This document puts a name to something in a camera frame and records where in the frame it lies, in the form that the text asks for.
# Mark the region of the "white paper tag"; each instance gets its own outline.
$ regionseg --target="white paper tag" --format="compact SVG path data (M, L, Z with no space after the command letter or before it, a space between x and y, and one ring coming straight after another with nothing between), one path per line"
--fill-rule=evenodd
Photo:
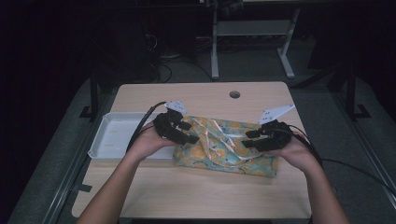
M266 109L262 112L262 116L260 117L259 124L271 122L279 118L280 116L288 113L294 107L295 105L285 105L277 108Z
M176 110L177 112L180 112L182 114L187 114L187 109L183 105L183 102L181 101L170 101L165 103L165 107L169 109Z

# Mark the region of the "person's left hand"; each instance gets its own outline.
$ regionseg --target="person's left hand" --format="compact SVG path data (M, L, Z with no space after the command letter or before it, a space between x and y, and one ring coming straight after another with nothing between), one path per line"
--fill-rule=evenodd
M139 160L143 160L163 147L176 145L176 143L160 137L155 130L153 122L150 122L142 128L140 135L134 141L127 154L133 153Z

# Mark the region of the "dark background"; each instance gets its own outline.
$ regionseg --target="dark background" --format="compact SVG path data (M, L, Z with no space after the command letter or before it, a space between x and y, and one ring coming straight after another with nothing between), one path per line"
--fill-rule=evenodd
M2 223L20 198L78 88L92 73L99 77L102 91L122 83L150 82L155 74L150 64L156 59L147 51L143 34L155 34L161 38L160 44L193 56L194 37L211 32L204 8L193 13L151 10L154 13L148 20L147 9L131 8L134 1L99 2L0 3ZM276 7L272 9L278 15ZM295 33L295 38L313 36L318 41L312 68L357 62L359 77L373 87L394 119L395 11L394 4L385 1L305 7ZM134 50L120 47L125 45Z

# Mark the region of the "hand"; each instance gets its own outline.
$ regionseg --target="hand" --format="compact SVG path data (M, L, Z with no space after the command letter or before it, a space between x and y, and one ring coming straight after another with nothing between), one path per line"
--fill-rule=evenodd
M140 161L163 147L176 146L177 144L160 137L154 127L153 122L146 124L140 131L140 135L134 141L128 154L135 155Z
M308 148L295 137L283 148L266 152L269 155L277 155L284 158L290 165L303 172L309 171L318 165L315 157L309 152Z

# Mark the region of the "floor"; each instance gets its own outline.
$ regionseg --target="floor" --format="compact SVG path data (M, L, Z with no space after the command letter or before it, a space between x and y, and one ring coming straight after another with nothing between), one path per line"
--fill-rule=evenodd
M280 60L277 58L276 48L280 47L282 39L263 38L246 40L242 43L231 44L228 49L219 54L220 78L216 80L217 82L284 81L292 86L319 72L306 68L310 53L315 46L314 39L293 40L290 45L288 57L296 75L295 79L286 78ZM213 81L209 74L210 53L208 49L201 50L195 58L183 55L176 57L176 54L172 52L163 56L167 59L162 60L162 65L159 65L161 78L155 81L161 82L168 78L167 82L170 83ZM319 154L323 159L343 161L366 170L370 174L375 174L373 160L368 156L370 154L368 148L372 147L390 179L395 180L396 164L393 158L396 156L396 150L394 150L396 125L394 121L377 102L370 86L359 79L356 104L364 105L371 117L351 121L344 109L345 88L338 93L330 92L326 88L331 76L328 75L305 89L290 89L306 132ZM82 108L90 104L89 80L81 86L14 210L10 223L71 223L76 221L76 218L71 215L71 208L77 196L77 187L89 163L89 159L85 159L85 152L88 151L87 148L92 142L92 135L97 130L101 115L109 111L116 94L117 89L111 93L101 93L99 95L100 111L96 119L82 119L79 117ZM372 178L345 165L330 161L324 162L324 169L352 223L394 223L396 220L395 204L392 204L384 189ZM65 179L64 175L70 172L75 175ZM64 184L70 184L70 189L63 189ZM132 223L219 223L219 220L175 222L174 220L120 219L120 223L131 223L131 221ZM263 220L227 220L226 222L263 223ZM307 220L273 220L273 223L307 223Z

